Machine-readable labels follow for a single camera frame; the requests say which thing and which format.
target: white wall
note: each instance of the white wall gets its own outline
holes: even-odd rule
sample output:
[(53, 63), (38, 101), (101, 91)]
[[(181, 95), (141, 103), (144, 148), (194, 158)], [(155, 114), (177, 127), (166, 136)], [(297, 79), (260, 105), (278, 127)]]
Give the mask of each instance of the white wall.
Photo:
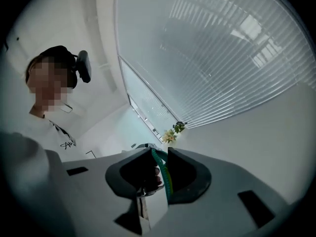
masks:
[[(113, 23), (110, 18), (102, 18), (102, 21)], [(68, 98), (73, 111), (67, 114), (56, 110), (46, 114), (47, 118), (64, 129), (69, 130), (74, 123), (81, 123), (80, 117), (86, 109), (98, 103), (102, 105), (105, 99), (113, 99), (111, 95), (116, 90), (116, 84), (100, 37), (96, 0), (32, 0), (15, 22), (6, 40), (9, 46), (6, 58), (21, 76), (33, 57), (52, 46), (64, 45), (73, 54), (81, 50), (88, 52), (91, 82), (87, 84), (78, 80), (77, 87)], [(126, 99), (126, 93), (120, 93)], [(97, 116), (96, 120), (123, 105), (116, 103), (108, 103), (113, 108), (103, 112), (102, 117)]]
[(96, 10), (103, 49), (107, 55), (109, 63), (111, 64), (111, 72), (115, 83), (122, 96), (127, 100), (118, 60), (114, 26), (114, 4), (115, 0), (96, 0)]
[(240, 165), (292, 203), (315, 172), (315, 135), (316, 93), (301, 84), (243, 114), (188, 129), (177, 147)]
[(75, 139), (78, 139), (94, 125), (124, 104), (126, 104), (126, 101), (118, 91), (115, 91), (113, 94), (102, 94), (86, 110), (85, 114), (74, 122), (68, 132)]
[(149, 224), (152, 229), (168, 211), (168, 200), (165, 188), (157, 191), (152, 196), (146, 197), (145, 200)]
[(93, 151), (96, 157), (109, 156), (129, 151), (136, 143), (155, 143), (159, 140), (145, 123), (137, 117), (129, 104), (120, 107), (77, 139), (84, 152)]

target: ceiling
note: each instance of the ceiling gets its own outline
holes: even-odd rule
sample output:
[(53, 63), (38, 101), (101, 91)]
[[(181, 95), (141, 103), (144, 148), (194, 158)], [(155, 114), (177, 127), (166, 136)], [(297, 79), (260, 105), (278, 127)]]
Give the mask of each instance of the ceiling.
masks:
[[(108, 15), (102, 16), (111, 16), (114, 0), (111, 1)], [(118, 67), (113, 21), (109, 18), (103, 20), (113, 30), (107, 34), (114, 42), (105, 48), (112, 56), (110, 61), (99, 30), (96, 0), (32, 0), (7, 36), (9, 49), (6, 55), (21, 78), (29, 61), (52, 46), (63, 45), (72, 54), (78, 54), (81, 50), (88, 52), (91, 82), (87, 84), (78, 80), (67, 100), (73, 110), (68, 114), (57, 109), (46, 115), (65, 129), (83, 118), (96, 101), (112, 99), (110, 95), (116, 90), (126, 98)]]

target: dark hair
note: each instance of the dark hair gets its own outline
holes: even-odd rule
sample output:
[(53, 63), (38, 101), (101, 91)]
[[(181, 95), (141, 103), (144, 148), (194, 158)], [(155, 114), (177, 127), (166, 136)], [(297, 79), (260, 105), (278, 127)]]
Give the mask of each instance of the dark hair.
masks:
[(25, 83), (27, 83), (28, 80), (29, 80), (31, 67), (32, 67), (36, 62), (42, 60), (43, 57), (44, 57), (44, 56), (42, 56), (42, 55), (38, 55), (38, 56), (34, 57), (34, 58), (30, 61), (30, 63), (29, 63), (28, 66), (26, 67), (26, 71), (25, 71)]

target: white blinds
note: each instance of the white blinds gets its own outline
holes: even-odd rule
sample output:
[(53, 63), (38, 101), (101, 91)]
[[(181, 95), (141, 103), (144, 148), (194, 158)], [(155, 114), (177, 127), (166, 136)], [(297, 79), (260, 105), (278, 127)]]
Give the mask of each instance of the white blinds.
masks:
[(119, 55), (192, 128), (262, 104), (315, 58), (279, 0), (117, 0)]
[(135, 75), (129, 66), (121, 60), (127, 93), (141, 109), (160, 135), (172, 128), (177, 122), (169, 110)]

